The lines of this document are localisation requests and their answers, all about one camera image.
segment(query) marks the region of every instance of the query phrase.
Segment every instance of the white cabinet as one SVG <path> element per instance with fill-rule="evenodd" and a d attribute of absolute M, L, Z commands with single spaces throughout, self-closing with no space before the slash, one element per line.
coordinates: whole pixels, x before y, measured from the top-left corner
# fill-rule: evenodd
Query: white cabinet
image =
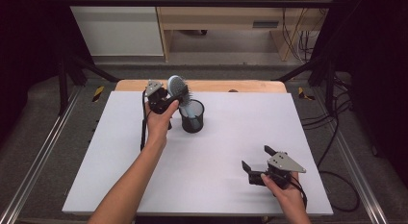
<path fill-rule="evenodd" d="M 163 56 L 154 7 L 71 7 L 93 56 Z"/>

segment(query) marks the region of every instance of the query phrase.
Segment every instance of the white table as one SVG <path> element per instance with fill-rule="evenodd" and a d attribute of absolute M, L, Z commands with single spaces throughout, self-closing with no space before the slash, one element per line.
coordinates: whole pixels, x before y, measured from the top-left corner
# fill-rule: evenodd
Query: white table
<path fill-rule="evenodd" d="M 250 185 L 242 170 L 242 160 L 253 170 L 266 170 L 266 144 L 307 169 L 299 175 L 307 213 L 333 214 L 289 93 L 195 92 L 193 98 L 205 106 L 204 128 L 186 133 L 180 114 L 173 116 L 138 215 L 282 214 L 270 191 Z M 112 92 L 63 212 L 91 214 L 136 158 L 140 99 L 140 91 Z"/>

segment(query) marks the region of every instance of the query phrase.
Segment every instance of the finger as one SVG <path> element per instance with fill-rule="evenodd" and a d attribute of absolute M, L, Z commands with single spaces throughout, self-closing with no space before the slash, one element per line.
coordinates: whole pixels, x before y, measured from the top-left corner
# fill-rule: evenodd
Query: finger
<path fill-rule="evenodd" d="M 291 179 L 292 183 L 297 185 L 298 182 L 299 182 L 299 173 L 298 172 L 291 172 L 291 175 L 292 175 L 292 179 Z"/>
<path fill-rule="evenodd" d="M 265 174 L 261 174 L 262 181 L 264 181 L 265 186 L 272 191 L 275 196 L 279 196 L 282 189 L 273 180 Z"/>
<path fill-rule="evenodd" d="M 173 101 L 167 108 L 167 110 L 163 113 L 164 116 L 166 116 L 168 119 L 170 119 L 173 114 L 177 111 L 179 106 L 179 101 L 175 100 Z"/>
<path fill-rule="evenodd" d="M 298 180 L 298 181 L 299 181 L 299 173 L 298 173 L 298 172 L 296 172 L 296 171 L 291 172 L 291 173 L 292 173 L 292 177 L 294 177 L 296 180 Z"/>

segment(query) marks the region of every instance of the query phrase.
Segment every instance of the brush head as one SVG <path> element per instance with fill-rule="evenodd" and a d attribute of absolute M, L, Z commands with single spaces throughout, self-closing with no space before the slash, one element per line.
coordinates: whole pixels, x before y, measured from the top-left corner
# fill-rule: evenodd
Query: brush head
<path fill-rule="evenodd" d="M 167 91 L 170 96 L 177 96 L 181 98 L 179 107 L 186 107 L 191 101 L 189 87 L 184 79 L 177 75 L 171 76 L 168 79 Z"/>

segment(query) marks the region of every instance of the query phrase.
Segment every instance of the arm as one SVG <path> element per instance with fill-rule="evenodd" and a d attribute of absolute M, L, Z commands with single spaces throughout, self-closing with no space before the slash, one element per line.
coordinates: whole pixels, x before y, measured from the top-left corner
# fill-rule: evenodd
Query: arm
<path fill-rule="evenodd" d="M 289 186 L 286 189 L 281 189 L 267 175 L 262 174 L 261 177 L 267 188 L 278 199 L 279 205 L 290 223 L 311 223 L 303 205 L 300 191 L 297 188 Z M 298 179 L 298 173 L 293 172 L 293 177 Z"/>
<path fill-rule="evenodd" d="M 89 223 L 131 223 L 141 197 L 166 146 L 166 134 L 171 116 L 178 108 L 174 101 L 163 114 L 148 115 L 147 142 L 129 169 L 111 188 L 90 217 Z"/>

